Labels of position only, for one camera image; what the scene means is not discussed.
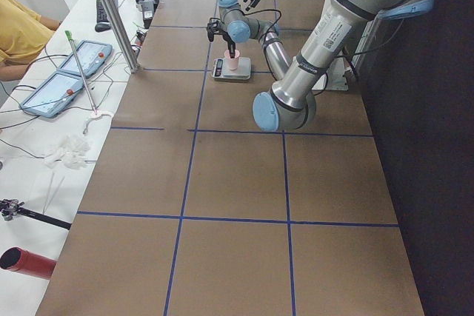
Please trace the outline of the blue teach pendant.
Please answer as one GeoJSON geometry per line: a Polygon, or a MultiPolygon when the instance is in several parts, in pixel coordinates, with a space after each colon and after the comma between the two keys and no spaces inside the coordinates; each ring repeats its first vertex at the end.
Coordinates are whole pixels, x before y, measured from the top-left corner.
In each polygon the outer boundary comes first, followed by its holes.
{"type": "Polygon", "coordinates": [[[54,72],[20,103],[19,108],[31,115],[53,118],[65,110],[83,87],[80,77],[54,72]]]}
{"type": "MultiPolygon", "coordinates": [[[[113,47],[111,44],[91,40],[81,41],[76,46],[76,52],[85,78],[90,78],[95,75],[99,68],[110,57],[112,51],[113,47]]],[[[58,66],[58,71],[80,76],[76,58],[72,53],[58,66]]]]}

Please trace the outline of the aluminium frame post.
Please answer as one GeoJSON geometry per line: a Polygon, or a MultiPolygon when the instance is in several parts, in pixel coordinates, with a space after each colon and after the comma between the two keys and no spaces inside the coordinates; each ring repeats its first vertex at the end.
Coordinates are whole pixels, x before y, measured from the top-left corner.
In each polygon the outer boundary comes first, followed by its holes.
{"type": "Polygon", "coordinates": [[[127,65],[131,73],[136,73],[139,65],[136,58],[136,55],[132,49],[132,46],[129,42],[127,32],[125,30],[124,24],[121,20],[121,16],[113,0],[101,0],[101,3],[106,10],[107,18],[110,21],[113,33],[116,37],[118,45],[124,55],[124,58],[127,62],[127,65]]]}

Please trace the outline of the red cylinder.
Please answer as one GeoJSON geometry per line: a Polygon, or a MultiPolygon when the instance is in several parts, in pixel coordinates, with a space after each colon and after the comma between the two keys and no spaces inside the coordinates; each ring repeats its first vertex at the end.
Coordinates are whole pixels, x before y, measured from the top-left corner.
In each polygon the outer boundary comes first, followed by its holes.
{"type": "Polygon", "coordinates": [[[9,248],[1,255],[1,268],[3,270],[36,278],[49,280],[55,267],[55,260],[19,247],[9,248]]]}

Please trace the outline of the white tweezers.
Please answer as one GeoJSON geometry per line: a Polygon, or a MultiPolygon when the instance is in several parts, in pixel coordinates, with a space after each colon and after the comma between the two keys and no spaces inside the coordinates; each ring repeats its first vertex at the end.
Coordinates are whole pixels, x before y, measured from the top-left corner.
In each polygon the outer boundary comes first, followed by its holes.
{"type": "Polygon", "coordinates": [[[44,201],[44,205],[42,207],[42,212],[45,213],[49,207],[49,205],[51,204],[51,202],[53,201],[53,199],[56,197],[61,185],[63,184],[64,182],[64,179],[65,177],[64,176],[61,176],[59,181],[58,182],[55,182],[55,176],[56,174],[54,172],[51,173],[50,175],[50,181],[49,181],[49,184],[48,184],[48,187],[47,187],[47,194],[46,194],[46,198],[45,198],[45,201],[44,201]]]}

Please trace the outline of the person in yellow shirt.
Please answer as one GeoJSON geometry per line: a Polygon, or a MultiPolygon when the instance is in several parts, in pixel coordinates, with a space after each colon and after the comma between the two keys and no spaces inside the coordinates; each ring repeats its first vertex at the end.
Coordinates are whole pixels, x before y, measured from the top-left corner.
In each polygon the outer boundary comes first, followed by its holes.
{"type": "Polygon", "coordinates": [[[1,80],[22,79],[60,25],[17,0],[1,0],[1,80]]]}

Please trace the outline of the pink plastic cup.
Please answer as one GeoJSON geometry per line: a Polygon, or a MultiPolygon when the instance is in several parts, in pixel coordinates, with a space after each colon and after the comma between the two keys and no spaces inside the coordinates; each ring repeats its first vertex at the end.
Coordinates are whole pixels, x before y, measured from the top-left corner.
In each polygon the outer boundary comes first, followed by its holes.
{"type": "Polygon", "coordinates": [[[240,52],[236,50],[236,57],[235,58],[228,58],[227,57],[227,50],[224,52],[224,63],[226,64],[229,70],[237,70],[239,66],[239,59],[240,59],[240,52]]]}

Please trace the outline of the white mounting pillar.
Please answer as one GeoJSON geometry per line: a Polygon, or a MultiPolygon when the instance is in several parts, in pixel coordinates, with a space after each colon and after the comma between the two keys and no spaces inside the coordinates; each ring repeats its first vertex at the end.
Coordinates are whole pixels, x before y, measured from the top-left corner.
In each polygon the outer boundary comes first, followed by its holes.
{"type": "Polygon", "coordinates": [[[346,67],[343,58],[333,60],[329,69],[313,86],[313,91],[332,90],[347,91],[349,89],[345,77],[346,67]]]}

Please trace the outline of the upper blue teach pendant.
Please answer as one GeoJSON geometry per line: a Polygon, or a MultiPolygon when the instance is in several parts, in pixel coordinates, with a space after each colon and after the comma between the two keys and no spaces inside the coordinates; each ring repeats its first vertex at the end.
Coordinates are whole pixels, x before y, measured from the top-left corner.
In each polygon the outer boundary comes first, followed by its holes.
{"type": "MultiPolygon", "coordinates": [[[[113,47],[111,44],[91,40],[81,41],[76,46],[76,52],[85,78],[90,78],[95,75],[99,68],[110,57],[112,51],[113,47]]],[[[80,76],[76,58],[72,53],[58,66],[58,71],[80,76]]]]}

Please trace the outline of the crumpled white tissue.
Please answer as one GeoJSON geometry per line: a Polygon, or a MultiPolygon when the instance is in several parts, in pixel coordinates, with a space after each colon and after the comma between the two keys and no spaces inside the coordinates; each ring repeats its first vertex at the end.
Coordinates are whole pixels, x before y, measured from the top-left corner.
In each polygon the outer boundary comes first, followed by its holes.
{"type": "Polygon", "coordinates": [[[44,164],[53,167],[62,162],[68,169],[79,169],[86,166],[86,154],[90,150],[89,142],[77,135],[66,135],[51,146],[44,157],[44,164]]]}

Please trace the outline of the silver digital kitchen scale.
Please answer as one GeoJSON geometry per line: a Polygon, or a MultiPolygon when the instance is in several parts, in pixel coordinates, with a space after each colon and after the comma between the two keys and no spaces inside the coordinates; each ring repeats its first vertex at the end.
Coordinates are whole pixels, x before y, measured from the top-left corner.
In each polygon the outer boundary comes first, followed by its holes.
{"type": "Polygon", "coordinates": [[[238,60],[238,66],[232,69],[228,58],[216,58],[211,71],[217,81],[248,81],[251,76],[251,60],[247,57],[238,60]]]}

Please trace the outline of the white plastic hook piece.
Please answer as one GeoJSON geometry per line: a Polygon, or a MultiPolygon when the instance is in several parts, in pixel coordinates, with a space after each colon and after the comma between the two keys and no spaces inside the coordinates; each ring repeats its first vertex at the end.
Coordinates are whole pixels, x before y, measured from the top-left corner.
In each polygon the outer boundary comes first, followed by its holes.
{"type": "Polygon", "coordinates": [[[103,118],[103,117],[110,117],[110,118],[113,118],[114,117],[114,113],[111,112],[111,111],[107,111],[107,110],[96,110],[96,111],[93,111],[90,116],[88,117],[88,119],[85,121],[85,124],[84,124],[84,129],[82,131],[82,134],[83,135],[86,135],[88,133],[88,127],[90,125],[90,123],[92,121],[97,121],[99,120],[100,118],[103,118]]]}

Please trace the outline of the metal rod green tip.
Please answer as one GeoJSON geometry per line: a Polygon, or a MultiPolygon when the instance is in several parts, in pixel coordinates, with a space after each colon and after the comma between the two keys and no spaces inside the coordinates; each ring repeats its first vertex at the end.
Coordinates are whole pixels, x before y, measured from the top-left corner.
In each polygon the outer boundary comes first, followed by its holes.
{"type": "Polygon", "coordinates": [[[97,110],[97,107],[96,107],[96,104],[94,103],[94,100],[93,100],[93,97],[92,97],[92,94],[90,93],[90,90],[89,90],[89,87],[87,85],[87,79],[85,77],[85,74],[84,74],[84,71],[82,69],[82,66],[81,66],[81,63],[80,63],[80,59],[79,59],[79,55],[77,53],[77,49],[76,49],[76,45],[75,45],[75,42],[73,40],[73,37],[72,37],[72,33],[69,31],[69,30],[65,30],[64,31],[66,37],[67,37],[67,40],[71,46],[71,50],[73,52],[73,56],[76,60],[76,64],[77,64],[77,67],[79,69],[79,73],[80,73],[80,76],[81,76],[81,79],[83,81],[83,84],[84,84],[84,88],[85,88],[85,92],[87,94],[87,97],[89,99],[89,102],[90,102],[90,105],[91,105],[91,109],[92,109],[92,113],[91,113],[91,116],[93,118],[97,117],[98,116],[98,110],[97,110]]]}

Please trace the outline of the black computer mouse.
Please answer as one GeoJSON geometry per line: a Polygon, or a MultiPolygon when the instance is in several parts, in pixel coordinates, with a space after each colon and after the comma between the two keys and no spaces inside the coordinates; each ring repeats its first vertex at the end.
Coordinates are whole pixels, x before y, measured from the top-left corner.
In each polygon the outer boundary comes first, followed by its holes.
{"type": "Polygon", "coordinates": [[[97,33],[101,33],[101,32],[104,32],[104,31],[108,31],[111,29],[111,24],[108,23],[108,22],[99,22],[95,25],[94,27],[94,30],[97,32],[97,33]]]}

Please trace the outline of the lower blue teach pendant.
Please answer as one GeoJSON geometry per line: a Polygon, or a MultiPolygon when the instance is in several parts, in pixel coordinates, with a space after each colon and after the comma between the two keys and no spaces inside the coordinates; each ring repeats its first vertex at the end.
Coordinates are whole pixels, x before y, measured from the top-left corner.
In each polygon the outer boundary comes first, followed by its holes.
{"type": "Polygon", "coordinates": [[[54,72],[20,103],[19,108],[31,115],[53,118],[65,110],[83,87],[80,77],[54,72]]]}

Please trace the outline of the black tripod leg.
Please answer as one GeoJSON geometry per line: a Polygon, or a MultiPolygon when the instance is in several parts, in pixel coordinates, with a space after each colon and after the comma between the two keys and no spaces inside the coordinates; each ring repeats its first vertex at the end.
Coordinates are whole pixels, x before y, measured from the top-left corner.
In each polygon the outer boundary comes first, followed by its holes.
{"type": "Polygon", "coordinates": [[[3,199],[1,200],[1,216],[5,221],[12,221],[18,215],[22,215],[24,217],[32,218],[34,220],[48,223],[67,230],[70,230],[72,226],[72,224],[69,222],[41,214],[40,212],[26,209],[23,207],[23,205],[24,202],[19,202],[16,199],[3,199]]]}

